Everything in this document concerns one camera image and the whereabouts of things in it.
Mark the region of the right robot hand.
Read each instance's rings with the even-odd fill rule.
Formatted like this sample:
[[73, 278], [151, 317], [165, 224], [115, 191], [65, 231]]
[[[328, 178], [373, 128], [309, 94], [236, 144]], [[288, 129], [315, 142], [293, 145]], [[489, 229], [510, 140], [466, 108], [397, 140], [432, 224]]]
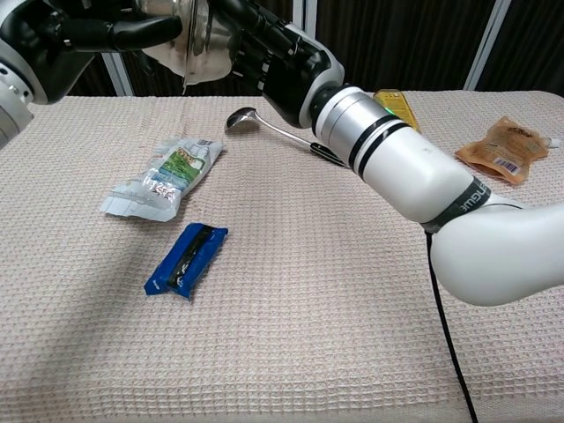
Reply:
[[254, 1], [211, 1], [234, 27], [231, 75], [258, 92], [295, 128], [309, 128], [316, 93], [344, 83], [345, 69], [321, 42]]

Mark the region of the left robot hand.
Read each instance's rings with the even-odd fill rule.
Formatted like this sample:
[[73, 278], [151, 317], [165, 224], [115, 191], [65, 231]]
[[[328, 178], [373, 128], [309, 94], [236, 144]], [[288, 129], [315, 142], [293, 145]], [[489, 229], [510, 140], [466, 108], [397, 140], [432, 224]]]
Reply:
[[54, 104], [98, 53], [139, 51], [175, 39], [181, 19], [151, 16], [133, 1], [2, 1], [1, 59]]

